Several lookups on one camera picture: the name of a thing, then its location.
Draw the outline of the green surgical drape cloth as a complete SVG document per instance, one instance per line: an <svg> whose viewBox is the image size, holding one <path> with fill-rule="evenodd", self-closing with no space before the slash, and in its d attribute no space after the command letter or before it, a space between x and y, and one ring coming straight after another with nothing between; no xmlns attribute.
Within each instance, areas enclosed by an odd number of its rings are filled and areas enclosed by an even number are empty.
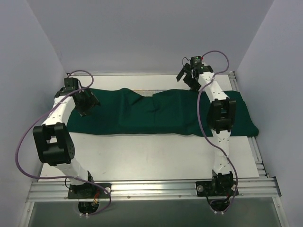
<svg viewBox="0 0 303 227"><path fill-rule="evenodd" d="M210 101L206 92L171 89L142 96L127 88L116 91L93 89L100 106L92 108L92 114L81 117L73 111L67 123L69 132L92 135L114 134L179 134L202 137L197 115L200 101L200 117L206 136L212 133L206 117ZM239 92L227 91L227 96L236 101L235 121L232 136L257 136L245 102Z"/></svg>

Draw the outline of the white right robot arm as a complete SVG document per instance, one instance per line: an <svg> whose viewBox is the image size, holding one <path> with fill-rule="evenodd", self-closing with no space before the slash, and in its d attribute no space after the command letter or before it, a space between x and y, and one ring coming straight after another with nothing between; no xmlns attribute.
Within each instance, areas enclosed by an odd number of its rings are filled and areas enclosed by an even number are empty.
<svg viewBox="0 0 303 227"><path fill-rule="evenodd" d="M197 101L198 123L203 136L214 147L213 176L232 176L232 164L229 160L229 140L232 126L235 121L236 101L230 99L215 81L214 72L208 65L202 63L186 63L176 77L177 81L183 80L191 90L198 91L200 98L202 92L210 101L206 122L211 130L213 141L210 141L200 117L200 101Z"/></svg>

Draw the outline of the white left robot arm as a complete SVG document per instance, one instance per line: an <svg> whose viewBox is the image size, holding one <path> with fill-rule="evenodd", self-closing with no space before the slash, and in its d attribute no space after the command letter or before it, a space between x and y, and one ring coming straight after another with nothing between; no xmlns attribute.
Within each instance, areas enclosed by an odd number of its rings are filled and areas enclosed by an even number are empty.
<svg viewBox="0 0 303 227"><path fill-rule="evenodd" d="M78 192L84 198L91 198L96 191L90 172L84 169L75 158L75 146L67 129L72 111L81 117L100 105L90 89L68 95L67 91L57 92L54 105L47 119L40 126L33 128L33 136L39 159L60 170L71 181L72 186L79 186Z"/></svg>

